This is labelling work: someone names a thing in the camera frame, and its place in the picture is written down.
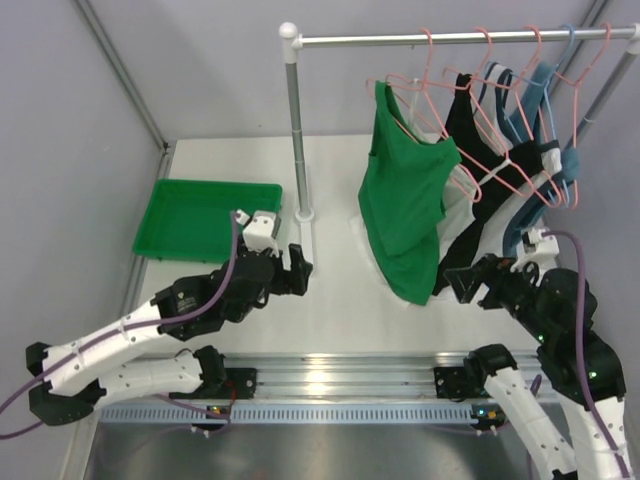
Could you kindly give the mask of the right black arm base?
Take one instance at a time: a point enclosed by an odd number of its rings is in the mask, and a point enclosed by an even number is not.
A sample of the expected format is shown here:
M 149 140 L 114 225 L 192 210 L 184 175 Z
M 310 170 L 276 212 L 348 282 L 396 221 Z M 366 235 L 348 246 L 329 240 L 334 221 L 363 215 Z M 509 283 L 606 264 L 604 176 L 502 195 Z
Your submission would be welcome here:
M 461 403 L 482 397 L 482 391 L 472 382 L 463 367 L 435 367 L 434 386 L 438 399 Z

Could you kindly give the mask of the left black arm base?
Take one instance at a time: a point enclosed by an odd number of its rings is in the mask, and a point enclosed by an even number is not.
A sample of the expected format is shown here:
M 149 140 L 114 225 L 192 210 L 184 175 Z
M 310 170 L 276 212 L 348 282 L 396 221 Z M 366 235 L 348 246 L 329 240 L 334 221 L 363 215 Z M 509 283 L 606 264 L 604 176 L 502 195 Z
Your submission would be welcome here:
M 250 400 L 254 398 L 257 388 L 255 368 L 227 368 L 227 378 L 219 385 L 206 386 L 201 391 L 203 399 L 216 400 Z

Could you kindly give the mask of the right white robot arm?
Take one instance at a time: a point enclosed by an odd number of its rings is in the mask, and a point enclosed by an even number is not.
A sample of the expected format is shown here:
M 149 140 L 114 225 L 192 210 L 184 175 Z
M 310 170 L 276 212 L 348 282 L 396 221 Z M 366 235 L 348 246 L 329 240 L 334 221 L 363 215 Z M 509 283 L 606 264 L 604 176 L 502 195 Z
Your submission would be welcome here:
M 466 382 L 506 414 L 542 479 L 631 479 L 625 437 L 626 385 L 621 361 L 592 329 L 597 300 L 582 272 L 489 254 L 449 271 L 461 303 L 481 287 L 478 305 L 509 313 L 538 343 L 536 357 L 569 427 L 564 438 L 538 404 L 513 354 L 502 344 L 480 347 L 464 360 Z

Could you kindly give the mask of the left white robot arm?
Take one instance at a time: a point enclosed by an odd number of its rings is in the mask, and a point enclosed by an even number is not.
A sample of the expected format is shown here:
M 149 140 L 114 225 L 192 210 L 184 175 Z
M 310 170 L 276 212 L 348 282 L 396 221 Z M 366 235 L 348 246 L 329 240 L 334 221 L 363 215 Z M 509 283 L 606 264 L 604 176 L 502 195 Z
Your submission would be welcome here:
M 139 397 L 242 399 L 256 376 L 230 366 L 234 353 L 460 350 L 472 344 L 473 317 L 449 299 L 404 306 L 349 265 L 314 274 L 295 244 L 238 245 L 219 269 L 177 279 L 108 326 L 29 346 L 29 406 L 57 426 Z

